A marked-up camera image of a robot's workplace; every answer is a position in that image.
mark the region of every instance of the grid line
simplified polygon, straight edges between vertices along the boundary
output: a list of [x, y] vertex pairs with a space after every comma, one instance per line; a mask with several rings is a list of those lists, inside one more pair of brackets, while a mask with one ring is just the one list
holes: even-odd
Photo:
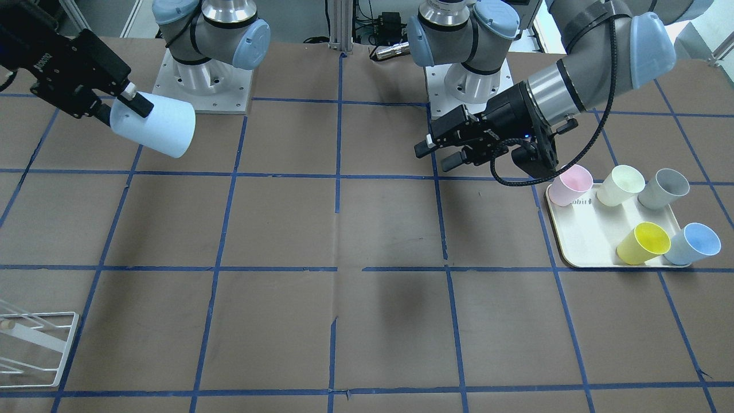
[[[707, 381], [706, 387], [734, 388], [732, 381]], [[654, 381], [640, 383], [599, 383], [590, 384], [592, 390], [626, 390], [626, 389], [699, 389], [703, 384], [700, 381]], [[583, 384], [539, 384], [524, 386], [469, 386], [467, 393], [509, 393], [509, 392], [563, 392], [583, 391]], [[200, 390], [200, 398], [216, 396], [327, 396], [329, 394], [350, 395], [394, 395], [394, 394], [437, 394], [461, 393], [459, 387], [365, 387], [354, 388], [348, 391], [331, 391], [331, 389], [214, 389]], [[54, 398], [57, 391], [38, 392], [3, 392], [0, 398]], [[96, 391], [64, 391], [62, 398], [141, 398], [141, 397], [192, 397], [193, 390], [96, 390]]]
[[69, 350], [69, 355], [66, 361], [66, 365], [64, 366], [64, 371], [61, 376], [61, 381], [59, 383], [58, 393], [57, 393], [57, 396], [54, 398], [54, 404], [51, 407], [51, 413], [57, 413], [59, 411], [59, 405], [61, 404], [61, 397], [62, 397], [64, 390], [66, 389], [67, 380], [69, 379], [69, 372], [71, 371], [71, 366], [73, 365], [74, 358], [76, 356], [76, 351], [79, 349], [79, 341], [81, 340], [81, 335], [84, 332], [84, 327], [87, 324], [87, 319], [89, 317], [89, 313], [92, 308], [92, 300], [94, 299], [94, 295], [97, 290], [97, 285], [99, 284], [99, 279], [102, 274], [102, 267], [104, 266], [104, 261], [107, 258], [107, 253], [109, 252], [109, 246], [110, 244], [112, 244], [112, 238], [115, 235], [115, 229], [117, 229], [117, 223], [120, 222], [120, 216], [122, 215], [123, 207], [125, 206], [125, 200], [128, 197], [130, 186], [132, 185], [133, 178], [135, 177], [134, 171], [135, 171], [135, 168], [137, 168], [138, 161], [140, 161], [141, 153], [142, 153], [142, 145], [138, 145], [137, 153], [135, 153], [133, 164], [130, 167], [130, 172], [128, 173], [128, 178], [125, 183], [125, 187], [123, 188], [122, 195], [120, 196], [120, 203], [117, 205], [117, 211], [115, 212], [115, 217], [112, 218], [112, 224], [109, 227], [109, 232], [107, 233], [107, 239], [104, 243], [102, 254], [99, 257], [99, 263], [97, 265], [97, 270], [95, 271], [94, 278], [92, 279], [92, 285], [90, 286], [90, 291], [89, 291], [89, 294], [87, 295], [87, 301], [84, 304], [84, 310], [82, 311], [81, 317], [79, 318], [79, 325], [77, 326], [76, 333], [74, 334], [74, 339], [72, 341], [71, 349]]
[[[431, 107], [426, 107], [426, 120], [431, 130]], [[464, 357], [461, 349], [461, 336], [459, 334], [459, 318], [457, 316], [456, 295], [454, 294], [454, 280], [451, 277], [451, 269], [448, 266], [448, 242], [446, 240], [446, 223], [443, 219], [443, 202], [441, 201], [441, 186], [438, 176], [438, 163], [436, 153], [431, 153], [431, 167], [433, 169], [433, 185], [436, 192], [436, 209], [438, 215], [438, 228], [441, 234], [441, 251], [443, 253], [443, 270], [446, 272], [446, 286], [448, 288], [448, 304], [451, 309], [451, 327], [454, 333], [454, 350], [457, 358], [457, 374], [459, 376], [459, 393], [461, 394], [462, 411], [469, 413], [469, 397], [466, 392], [466, 378], [464, 375]]]
[[18, 198], [18, 194], [21, 193], [21, 189], [23, 188], [23, 183], [26, 181], [26, 177], [28, 176], [28, 171], [31, 169], [31, 166], [33, 166], [33, 162], [35, 162], [36, 157], [38, 156], [38, 153], [41, 150], [41, 147], [43, 146], [43, 143], [46, 141], [46, 138], [48, 137], [48, 133], [51, 131], [51, 127], [54, 125], [54, 122], [56, 121], [56, 118], [59, 114], [59, 110], [56, 109], [54, 111], [54, 114], [51, 115], [51, 120], [48, 121], [48, 125], [46, 125], [46, 129], [43, 131], [43, 134], [41, 135], [41, 139], [38, 141], [38, 145], [36, 145], [36, 149], [34, 149], [33, 154], [31, 155], [31, 159], [28, 161], [28, 165], [26, 166], [26, 169], [23, 170], [23, 175], [21, 175], [21, 179], [18, 181], [18, 185], [15, 186], [15, 191], [13, 191], [12, 195], [10, 196], [10, 200], [7, 202], [7, 205], [5, 206], [5, 210], [2, 213], [2, 216], [0, 216], [0, 228], [2, 228], [3, 224], [5, 224], [5, 220], [7, 219], [7, 216], [10, 214], [10, 209], [12, 208], [12, 205], [15, 203], [15, 200]]
[[201, 339], [201, 349], [199, 352], [199, 361], [196, 368], [196, 376], [194, 379], [194, 394], [191, 397], [190, 413], [196, 412], [196, 404], [198, 402], [199, 391], [201, 388], [201, 376], [204, 372], [204, 361], [206, 360], [206, 349], [209, 342], [209, 332], [211, 331], [211, 319], [214, 316], [214, 304], [217, 300], [217, 287], [219, 285], [219, 272], [222, 267], [222, 255], [225, 250], [225, 242], [227, 241], [227, 229], [229, 227], [229, 218], [232, 211], [232, 202], [234, 200], [234, 191], [237, 185], [237, 170], [242, 159], [242, 147], [244, 146], [244, 136], [247, 132], [247, 116], [242, 120], [242, 128], [237, 146], [237, 155], [235, 157], [234, 166], [232, 168], [230, 189], [227, 195], [227, 206], [225, 207], [224, 219], [222, 222], [222, 233], [219, 237], [219, 249], [217, 250], [217, 258], [214, 263], [214, 275], [211, 278], [211, 297], [206, 311], [206, 321], [204, 323], [204, 334]]
[[573, 343], [573, 350], [576, 355], [576, 361], [578, 363], [578, 370], [581, 374], [581, 383], [583, 384], [584, 393], [586, 394], [586, 402], [589, 405], [589, 412], [595, 413], [596, 410], [594, 408], [594, 401], [592, 400], [592, 392], [591, 387], [589, 387], [589, 379], [586, 376], [586, 367], [584, 366], [584, 358], [581, 355], [581, 346], [578, 344], [578, 338], [576, 336], [576, 330], [573, 326], [573, 319], [571, 318], [571, 310], [568, 306], [568, 302], [566, 300], [566, 293], [563, 290], [563, 283], [561, 282], [561, 276], [560, 272], [558, 271], [558, 266], [556, 265], [556, 258], [553, 256], [553, 249], [551, 248], [551, 239], [548, 235], [548, 229], [545, 228], [545, 218], [543, 215], [543, 209], [540, 205], [540, 198], [538, 196], [538, 191], [535, 186], [532, 188], [533, 191], [533, 198], [535, 199], [535, 206], [538, 208], [538, 220], [540, 221], [540, 228], [543, 232], [543, 239], [545, 240], [545, 247], [548, 251], [548, 258], [550, 259], [550, 266], [553, 269], [553, 277], [556, 280], [556, 287], [558, 288], [558, 293], [561, 298], [561, 305], [563, 306], [563, 313], [566, 316], [566, 324], [568, 325], [568, 331], [571, 335], [571, 342]]
[[334, 213], [338, 214], [341, 209], [341, 126], [342, 126], [342, 114], [344, 113], [344, 103], [342, 97], [344, 96], [344, 59], [346, 53], [339, 54], [339, 83], [338, 83], [338, 104], [336, 113], [336, 183], [335, 183], [335, 195], [334, 195]]
[[[72, 270], [72, 271], [88, 271], [99, 268], [96, 265], [25, 265], [25, 264], [0, 264], [0, 270]], [[195, 271], [214, 271], [214, 267], [177, 267], [177, 266], [124, 266], [124, 265], [103, 265], [102, 271], [168, 271], [173, 273], [195, 272]], [[502, 272], [553, 272], [552, 267], [453, 267], [448, 269], [452, 273], [474, 271], [477, 273], [502, 273]], [[364, 267], [363, 272], [424, 272], [424, 273], [442, 273], [445, 267]], [[615, 273], [656, 273], [657, 267], [557, 267], [560, 273], [607, 273], [614, 271]], [[335, 273], [338, 267], [227, 267], [219, 268], [220, 272], [323, 272]], [[665, 268], [668, 273], [734, 273], [734, 268], [711, 268], [711, 267], [671, 267]]]
[[711, 179], [708, 177], [708, 173], [706, 172], [706, 169], [703, 167], [703, 164], [701, 163], [701, 159], [698, 157], [698, 154], [696, 153], [696, 150], [694, 149], [693, 144], [691, 144], [691, 140], [688, 138], [688, 134], [686, 134], [686, 130], [683, 128], [683, 125], [680, 123], [680, 119], [678, 119], [677, 113], [675, 113], [675, 111], [673, 110], [673, 106], [670, 104], [670, 101], [668, 100], [668, 96], [666, 96], [658, 80], [655, 79], [653, 81], [655, 82], [655, 86], [658, 87], [660, 94], [663, 96], [665, 105], [668, 106], [670, 113], [673, 115], [673, 119], [675, 119], [675, 124], [678, 125], [678, 128], [680, 129], [680, 133], [683, 135], [683, 139], [686, 140], [686, 144], [688, 145], [688, 148], [691, 150], [691, 154], [693, 155], [693, 158], [695, 158], [696, 163], [698, 164], [698, 167], [701, 169], [704, 179], [706, 179], [706, 182], [709, 183], [709, 187], [711, 188], [711, 191], [713, 192], [713, 196], [719, 202], [719, 206], [721, 207], [724, 213], [724, 216], [726, 216], [726, 219], [729, 221], [729, 225], [734, 229], [734, 221], [732, 221], [732, 218], [729, 215], [729, 212], [727, 211], [726, 207], [724, 206], [722, 199], [719, 197], [719, 193], [716, 191], [716, 188], [713, 185], [711, 185]]
[[[438, 214], [439, 214], [439, 221], [440, 221], [440, 230], [442, 235], [442, 248], [443, 248], [443, 255], [444, 259], [448, 260], [448, 249], [446, 245], [446, 233], [444, 228], [444, 222], [443, 222], [443, 208], [441, 204], [440, 199], [440, 181], [494, 181], [494, 178], [484, 178], [484, 177], [469, 177], [469, 176], [438, 176], [437, 173], [437, 166], [436, 166], [436, 159], [435, 155], [432, 155], [432, 163], [434, 168], [434, 176], [382, 176], [382, 175], [341, 175], [341, 132], [342, 132], [342, 106], [344, 104], [353, 104], [353, 105], [376, 105], [376, 106], [415, 106], [415, 107], [427, 107], [429, 108], [429, 105], [426, 103], [382, 103], [382, 102], [370, 102], [370, 101], [344, 101], [342, 96], [342, 87], [343, 87], [343, 66], [342, 66], [342, 59], [346, 57], [346, 55], [341, 55], [339, 59], [339, 97], [338, 100], [310, 100], [310, 99], [288, 99], [288, 98], [253, 98], [253, 101], [292, 101], [292, 102], [308, 102], [308, 103], [322, 103], [322, 104], [337, 104], [338, 105], [338, 138], [337, 138], [337, 168], [336, 168], [336, 174], [335, 175], [329, 175], [329, 174], [276, 174], [276, 173], [240, 173], [237, 172], [237, 169], [239, 167], [240, 162], [240, 156], [242, 151], [242, 144], [244, 142], [244, 129], [246, 126], [247, 118], [244, 119], [242, 133], [240, 137], [240, 145], [238, 149], [237, 158], [235, 161], [235, 167], [232, 173], [216, 173], [216, 172], [185, 172], [185, 171], [137, 171], [137, 163], [141, 154], [142, 146], [138, 147], [138, 152], [136, 155], [136, 158], [133, 162], [132, 169], [130, 171], [126, 170], [52, 170], [52, 169], [38, 169], [38, 170], [32, 170], [30, 169], [30, 166], [35, 158], [35, 155], [40, 150], [41, 145], [43, 144], [43, 141], [45, 139], [45, 136], [48, 134], [48, 131], [50, 130], [55, 117], [59, 113], [59, 110], [57, 110], [51, 122], [49, 123], [46, 132], [44, 134], [44, 137], [42, 137], [41, 141], [39, 142], [38, 147], [36, 148], [36, 152], [31, 158], [31, 162], [29, 163], [29, 167], [26, 170], [21, 169], [12, 169], [12, 168], [6, 168], [6, 169], [0, 169], [0, 173], [20, 173], [23, 172], [23, 177], [21, 177], [21, 182], [19, 182], [18, 186], [16, 187], [16, 191], [11, 198], [11, 201], [8, 203], [4, 214], [2, 215], [2, 218], [0, 218], [0, 227], [2, 226], [2, 223], [4, 222], [5, 218], [7, 217], [7, 214], [10, 210], [10, 207], [12, 206], [12, 202], [15, 200], [15, 197], [17, 196], [21, 185], [23, 183], [23, 180], [25, 176], [28, 173], [78, 173], [78, 174], [117, 174], [117, 175], [128, 175], [128, 185], [123, 190], [123, 194], [121, 195], [120, 203], [118, 205], [117, 214], [115, 215], [115, 219], [112, 222], [112, 226], [110, 228], [108, 239], [105, 244], [105, 248], [103, 250], [102, 257], [100, 259], [99, 265], [0, 265], [0, 270], [6, 270], [6, 269], [17, 269], [17, 270], [37, 270], [37, 269], [48, 269], [48, 270], [95, 270], [95, 278], [92, 283], [92, 287], [90, 288], [90, 294], [87, 298], [87, 303], [84, 308], [83, 317], [80, 321], [79, 330], [77, 331], [77, 335], [75, 337], [75, 342], [73, 345], [72, 354], [70, 355], [69, 362], [67, 363], [67, 366], [65, 368], [65, 372], [62, 379], [62, 386], [59, 387], [57, 391], [49, 391], [49, 392], [0, 392], [0, 398], [54, 398], [54, 407], [51, 410], [52, 412], [56, 412], [59, 405], [60, 398], [94, 398], [94, 397], [191, 397], [192, 398], [192, 405], [190, 411], [193, 413], [195, 412], [196, 407], [196, 399], [201, 397], [215, 397], [215, 396], [267, 396], [267, 395], [282, 395], [282, 396], [292, 396], [292, 395], [306, 395], [306, 396], [315, 396], [315, 397], [323, 397], [327, 396], [329, 399], [329, 413], [333, 411], [333, 396], [334, 394], [342, 394], [343, 392], [337, 392], [333, 389], [334, 387], [334, 369], [335, 369], [335, 340], [336, 340], [336, 324], [337, 320], [334, 320], [332, 324], [332, 332], [330, 337], [330, 382], [329, 386], [326, 389], [222, 389], [222, 390], [201, 390], [200, 387], [200, 378], [201, 373], [203, 371], [203, 361], [206, 354], [206, 346], [208, 343], [208, 329], [211, 326], [211, 316], [213, 314], [213, 308], [214, 308], [214, 302], [216, 298], [216, 290], [217, 290], [217, 279], [219, 273], [222, 271], [329, 271], [329, 272], [336, 272], [338, 269], [336, 267], [224, 267], [221, 266], [222, 261], [222, 254], [223, 254], [223, 248], [225, 244], [225, 238], [226, 238], [226, 229], [228, 226], [228, 217], [231, 210], [231, 203], [233, 201], [233, 192], [236, 186], [236, 179], [238, 177], [289, 177], [289, 178], [323, 178], [323, 179], [335, 179], [336, 180], [336, 212], [339, 210], [339, 192], [340, 192], [340, 185], [341, 185], [341, 179], [425, 179], [430, 180], [433, 179], [435, 181], [435, 189], [436, 189], [436, 196], [437, 196], [437, 208], [438, 208]], [[729, 220], [730, 224], [734, 227], [734, 223], [732, 223], [731, 217], [728, 214], [728, 211], [724, 207], [724, 204], [722, 203], [717, 191], [716, 186], [732, 186], [734, 185], [734, 182], [712, 182], [709, 179], [708, 174], [705, 172], [705, 169], [703, 165], [701, 164], [700, 160], [698, 159], [692, 144], [690, 143], [685, 131], [683, 130], [682, 125], [680, 124], [680, 121], [678, 118], [684, 118], [684, 117], [696, 117], [696, 118], [734, 118], [734, 115], [706, 115], [706, 114], [691, 114], [691, 113], [676, 113], [674, 112], [672, 106], [668, 102], [661, 86], [657, 81], [655, 83], [658, 86], [658, 89], [660, 93], [663, 95], [666, 104], [668, 105], [668, 108], [670, 109], [670, 113], [664, 113], [664, 112], [623, 112], [623, 111], [612, 111], [612, 113], [615, 114], [623, 114], [623, 115], [642, 115], [642, 116], [672, 116], [676, 120], [678, 127], [680, 128], [681, 133], [683, 134], [684, 138], [686, 139], [686, 142], [688, 143], [689, 148], [691, 149], [692, 154], [696, 158], [696, 161], [699, 164], [699, 167], [701, 171], [704, 173], [706, 182], [692, 182], [691, 184], [695, 185], [705, 185], [709, 186], [717, 201], [719, 202], [719, 206], [722, 208], [723, 212], [725, 213], [727, 219]], [[12, 97], [12, 98], [35, 98], [36, 96], [31, 94], [3, 94], [0, 93], [0, 97]], [[597, 121], [599, 121], [599, 112], [594, 109], [590, 111], [595, 114]], [[615, 165], [618, 165], [617, 158], [615, 157], [614, 150], [612, 148], [611, 142], [609, 141], [606, 131], [603, 131], [604, 138], [607, 143], [607, 147], [610, 151], [610, 155], [612, 156], [612, 159], [614, 161]], [[225, 210], [225, 219], [222, 224], [222, 235], [220, 237], [220, 245], [219, 250], [217, 252], [217, 262], [215, 263], [215, 266], [213, 267], [176, 267], [176, 266], [165, 266], [165, 267], [121, 267], [121, 266], [105, 266], [103, 265], [103, 262], [105, 260], [107, 251], [109, 250], [109, 245], [112, 240], [112, 237], [114, 235], [117, 222], [120, 217], [120, 213], [123, 209], [123, 205], [125, 203], [126, 196], [128, 194], [128, 189], [131, 183], [131, 180], [135, 175], [172, 175], [172, 176], [231, 176], [231, 183], [230, 183], [230, 192], [228, 196], [228, 203]], [[705, 392], [705, 395], [707, 397], [707, 401], [709, 402], [709, 406], [711, 407], [711, 411], [715, 412], [716, 409], [713, 405], [713, 401], [711, 399], [711, 395], [708, 391], [708, 388], [710, 387], [726, 387], [726, 388], [732, 388], [734, 387], [734, 382], [731, 381], [711, 381], [707, 382], [702, 376], [702, 371], [700, 370], [700, 366], [697, 364], [697, 360], [695, 359], [695, 355], [693, 353], [693, 350], [690, 346], [690, 343], [688, 342], [688, 338], [686, 336], [686, 333], [683, 329], [683, 325], [680, 322], [680, 318], [677, 314], [677, 310], [675, 308], [675, 305], [672, 300], [672, 296], [669, 293], [669, 290], [667, 288], [667, 285], [665, 283], [664, 277], [662, 275], [662, 272], [660, 269], [657, 268], [563, 268], [563, 267], [557, 267], [556, 261], [553, 255], [553, 251], [551, 249], [551, 239], [548, 235], [548, 231], [545, 227], [545, 220], [544, 215], [542, 213], [542, 209], [540, 208], [540, 202], [539, 197], [537, 194], [537, 190], [533, 188], [534, 197], [536, 205], [539, 207], [538, 209], [538, 216], [540, 219], [543, 235], [545, 238], [546, 246], [548, 249], [548, 256], [550, 258], [550, 267], [451, 267], [449, 265], [444, 265], [443, 267], [366, 267], [363, 268], [362, 271], [434, 271], [434, 272], [445, 272], [446, 278], [447, 278], [447, 286], [448, 286], [448, 292], [449, 292], [449, 298], [450, 298], [450, 305], [451, 305], [451, 312], [452, 312], [452, 324], [454, 327], [454, 340], [455, 340], [455, 346], [457, 351], [457, 368], [459, 370], [459, 386], [458, 387], [435, 387], [435, 388], [411, 388], [411, 387], [400, 387], [400, 388], [394, 388], [394, 389], [383, 389], [383, 388], [363, 388], [363, 389], [351, 389], [347, 391], [347, 394], [364, 394], [364, 395], [378, 395], [378, 394], [429, 394], [429, 393], [459, 393], [462, 396], [462, 406], [464, 409], [464, 412], [468, 412], [468, 399], [467, 399], [467, 393], [475, 393], [475, 392], [554, 392], [554, 391], [581, 391], [583, 390], [586, 393], [587, 402], [589, 403], [589, 410], [591, 412], [594, 411], [594, 406], [591, 399], [591, 393], [590, 390], [599, 390], [599, 389], [677, 389], [677, 388], [702, 388]], [[68, 378], [68, 374], [70, 371], [70, 366], [72, 365], [73, 361], [73, 355], [76, 353], [76, 348], [79, 343], [79, 338], [81, 337], [81, 330], [83, 329], [84, 322], [86, 320], [86, 316], [88, 315], [88, 312], [90, 310], [90, 306], [92, 303], [92, 298], [95, 292], [96, 285], [99, 280], [99, 276], [102, 271], [108, 271], [108, 270], [119, 270], [119, 271], [213, 271], [214, 277], [213, 277], [213, 284], [212, 284], [212, 296], [208, 308], [207, 313], [207, 324], [205, 327], [205, 332], [202, 338], [202, 349], [200, 352], [200, 362], [197, 366], [197, 378], [195, 382], [195, 388], [191, 391], [156, 391], [156, 392], [145, 392], [145, 391], [66, 391], [65, 390], [65, 384], [66, 380]], [[562, 300], [562, 304], [564, 307], [564, 312], [567, 318], [567, 322], [569, 324], [570, 333], [573, 339], [574, 343], [574, 349], [577, 356], [577, 361], [579, 363], [579, 368], [582, 375], [582, 381], [583, 384], [572, 384], [572, 385], [539, 385], [539, 386], [496, 386], [496, 387], [467, 387], [465, 384], [464, 379], [464, 372], [463, 372], [463, 361], [461, 356], [461, 347], [460, 347], [460, 338], [459, 338], [459, 329], [458, 329], [458, 321], [457, 321], [457, 315], [456, 315], [456, 308], [455, 308], [455, 296], [453, 291], [453, 281], [451, 277], [452, 272], [460, 272], [460, 271], [478, 271], [478, 272], [504, 272], [504, 271], [529, 271], [529, 272], [552, 272], [556, 279], [557, 287], [559, 288], [559, 294]], [[666, 297], [668, 299], [669, 305], [671, 307], [672, 313], [674, 315], [674, 318], [676, 320], [676, 323], [678, 325], [678, 328], [680, 329], [680, 333], [683, 337], [683, 340], [686, 344], [686, 347], [688, 349], [689, 355], [691, 357], [691, 360], [693, 362], [694, 367], [697, 370], [697, 374], [699, 376], [698, 382], [653, 382], [653, 383], [616, 383], [616, 384], [590, 384], [588, 383], [588, 380], [586, 378], [585, 368], [583, 364], [583, 360], [581, 358], [581, 351], [578, 347], [578, 341], [575, 337], [575, 330], [573, 327], [573, 321], [570, 317], [570, 310], [568, 309], [567, 302], [565, 301], [565, 295], [563, 291], [563, 286], [560, 279], [560, 273], [561, 272], [573, 272], [573, 271], [583, 271], [583, 272], [608, 272], [608, 271], [615, 271], [615, 272], [635, 272], [635, 273], [657, 273], [658, 277], [660, 278], [661, 285], [664, 289], [664, 292], [666, 293]], [[666, 269], [666, 272], [687, 272], [687, 273], [704, 273], [704, 272], [712, 272], [712, 273], [734, 273], [734, 269], [732, 268], [670, 268]]]
[[[0, 168], [0, 173], [22, 173], [23, 169], [18, 168]], [[79, 175], [127, 175], [126, 170], [87, 170], [87, 169], [29, 169], [28, 173], [47, 173], [47, 174], [79, 174]], [[137, 170], [134, 175], [160, 175], [160, 176], [231, 176], [228, 172], [205, 172], [193, 170]], [[336, 179], [336, 174], [330, 173], [277, 173], [277, 172], [238, 172], [238, 177], [247, 178], [309, 178], [309, 179]], [[403, 179], [403, 180], [425, 180], [430, 181], [436, 179], [430, 175], [380, 175], [380, 174], [341, 174], [340, 179]], [[524, 182], [526, 178], [507, 177], [507, 181]], [[439, 181], [484, 181], [494, 182], [491, 176], [438, 176]], [[595, 179], [594, 183], [600, 184], [603, 179]], [[691, 185], [714, 186], [714, 187], [731, 187], [734, 182], [699, 182], [691, 181]]]
[[703, 370], [701, 370], [701, 366], [698, 364], [696, 355], [694, 354], [693, 348], [691, 347], [691, 342], [688, 340], [688, 336], [686, 335], [686, 330], [683, 328], [683, 323], [680, 321], [680, 315], [678, 314], [678, 310], [675, 308], [673, 297], [672, 295], [670, 295], [670, 290], [668, 289], [668, 284], [665, 282], [665, 277], [663, 277], [662, 271], [658, 271], [658, 278], [660, 279], [660, 284], [663, 287], [665, 297], [668, 300], [668, 304], [670, 305], [670, 311], [672, 312], [673, 318], [675, 319], [675, 324], [677, 325], [678, 331], [683, 338], [683, 343], [686, 345], [688, 355], [691, 357], [691, 363], [693, 364], [694, 369], [696, 369], [696, 376], [698, 376], [698, 380], [701, 383], [703, 394], [706, 396], [706, 401], [708, 402], [708, 406], [711, 408], [711, 413], [716, 413], [716, 407], [713, 405], [711, 392], [708, 391], [708, 385], [706, 384], [706, 380], [703, 377]]
[[[596, 118], [598, 123], [601, 123], [601, 118], [599, 117], [599, 112], [594, 109], [594, 117]], [[609, 150], [609, 154], [611, 155], [611, 161], [614, 162], [614, 166], [618, 166], [619, 162], [617, 161], [617, 155], [614, 154], [614, 149], [611, 147], [611, 141], [609, 140], [609, 136], [606, 134], [606, 129], [601, 129], [601, 134], [604, 136], [604, 141], [606, 142], [606, 147]]]

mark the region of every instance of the white tray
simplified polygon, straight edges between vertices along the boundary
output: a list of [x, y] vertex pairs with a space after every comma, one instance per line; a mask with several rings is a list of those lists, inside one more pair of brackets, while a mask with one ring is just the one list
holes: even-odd
[[599, 202], [596, 196], [600, 185], [594, 184], [589, 192], [568, 206], [555, 205], [548, 199], [548, 190], [545, 191], [545, 202], [550, 210], [561, 255], [570, 265], [579, 268], [688, 267], [688, 265], [674, 265], [664, 256], [651, 259], [642, 265], [625, 264], [617, 256], [617, 245], [637, 224], [644, 221], [656, 223], [670, 237], [680, 232], [680, 225], [670, 205], [653, 211], [642, 206], [636, 196], [619, 206], [606, 206]]

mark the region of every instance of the blue joint cap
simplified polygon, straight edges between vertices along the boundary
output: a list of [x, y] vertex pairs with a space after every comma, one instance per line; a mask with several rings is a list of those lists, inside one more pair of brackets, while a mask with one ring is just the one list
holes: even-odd
[[709, 7], [713, 4], [713, 0], [693, 0], [691, 5], [688, 7], [686, 12], [680, 16], [678, 21], [693, 20], [696, 17], [702, 15]]
[[630, 36], [630, 71], [632, 87], [670, 72], [676, 62], [675, 47], [658, 15], [646, 12], [632, 18]]
[[501, 0], [477, 0], [474, 15], [479, 23], [504, 39], [515, 39], [520, 28], [520, 16], [512, 6]]
[[198, 0], [153, 0], [153, 17], [160, 26], [173, 23], [196, 10]]
[[232, 66], [246, 71], [257, 68], [270, 47], [270, 26], [263, 19], [251, 24], [239, 41], [232, 57]]
[[428, 44], [426, 31], [423, 29], [417, 15], [412, 15], [408, 19], [408, 44], [410, 44], [410, 56], [413, 62], [423, 68], [435, 66], [431, 45]]

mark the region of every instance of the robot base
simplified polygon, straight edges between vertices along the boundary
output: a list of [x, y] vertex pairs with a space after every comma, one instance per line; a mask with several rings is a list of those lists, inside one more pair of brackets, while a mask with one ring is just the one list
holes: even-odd
[[[487, 108], [487, 104], [467, 104], [466, 102], [460, 101], [453, 97], [444, 85], [444, 79], [448, 73], [451, 65], [438, 65], [429, 66], [426, 68], [426, 86], [428, 88], [428, 100], [431, 104], [431, 119], [436, 120], [446, 113], [449, 113], [453, 108], [461, 106], [463, 104], [469, 109], [471, 113], [483, 112]], [[501, 82], [500, 87], [496, 93], [500, 93], [505, 89], [509, 89], [514, 84], [512, 82], [512, 76], [509, 73], [509, 65], [507, 60], [502, 63], [501, 69]]]
[[153, 95], [187, 101], [193, 105], [196, 113], [246, 115], [247, 104], [250, 101], [252, 71], [231, 69], [231, 79], [226, 90], [213, 95], [194, 95], [178, 84], [175, 75], [175, 60], [166, 50], [161, 70], [156, 78], [156, 85], [153, 88]]

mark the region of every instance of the light yellow cup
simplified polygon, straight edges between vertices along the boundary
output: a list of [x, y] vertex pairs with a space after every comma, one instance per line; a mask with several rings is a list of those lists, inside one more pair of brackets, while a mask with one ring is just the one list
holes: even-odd
[[670, 250], [670, 236], [651, 222], [638, 224], [617, 246], [617, 255], [629, 265], [639, 265]]

